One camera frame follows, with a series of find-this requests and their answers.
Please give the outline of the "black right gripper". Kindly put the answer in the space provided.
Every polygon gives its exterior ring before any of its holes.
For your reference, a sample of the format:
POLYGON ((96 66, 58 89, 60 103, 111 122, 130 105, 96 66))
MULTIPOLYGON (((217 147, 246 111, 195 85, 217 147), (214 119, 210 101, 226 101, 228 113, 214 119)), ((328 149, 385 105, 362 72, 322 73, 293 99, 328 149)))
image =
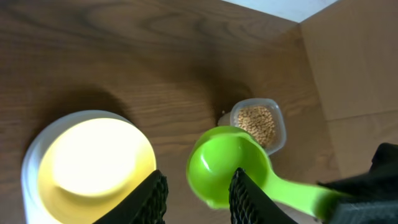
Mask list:
POLYGON ((397 145, 380 144, 367 173, 320 185, 349 195, 327 223, 397 224, 397 145))

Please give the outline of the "green plastic measuring scoop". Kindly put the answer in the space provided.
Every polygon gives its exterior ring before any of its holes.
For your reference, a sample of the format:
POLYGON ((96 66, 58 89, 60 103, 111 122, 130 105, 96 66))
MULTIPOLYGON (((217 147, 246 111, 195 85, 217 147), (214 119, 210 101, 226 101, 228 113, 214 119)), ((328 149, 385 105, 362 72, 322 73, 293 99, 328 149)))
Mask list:
POLYGON ((344 194, 319 185, 278 177, 265 150, 245 130, 218 126, 195 143, 187 161, 187 181, 193 193, 212 209, 229 207, 229 185, 236 169, 246 171, 272 201, 326 220, 329 209, 344 194))

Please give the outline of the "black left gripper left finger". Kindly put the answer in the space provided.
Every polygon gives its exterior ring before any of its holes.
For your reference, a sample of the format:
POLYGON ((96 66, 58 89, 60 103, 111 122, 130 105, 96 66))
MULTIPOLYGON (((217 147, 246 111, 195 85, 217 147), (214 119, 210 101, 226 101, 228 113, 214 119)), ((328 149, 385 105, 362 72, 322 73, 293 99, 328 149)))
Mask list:
POLYGON ((166 176, 155 170, 94 224, 165 224, 168 194, 166 176))

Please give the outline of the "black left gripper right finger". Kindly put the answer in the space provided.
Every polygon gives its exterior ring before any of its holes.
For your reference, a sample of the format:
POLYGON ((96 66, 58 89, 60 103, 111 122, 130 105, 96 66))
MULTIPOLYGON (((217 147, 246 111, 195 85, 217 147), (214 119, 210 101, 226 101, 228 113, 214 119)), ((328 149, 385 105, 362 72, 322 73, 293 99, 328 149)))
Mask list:
POLYGON ((237 168, 229 185, 232 224, 297 224, 257 184, 237 168))

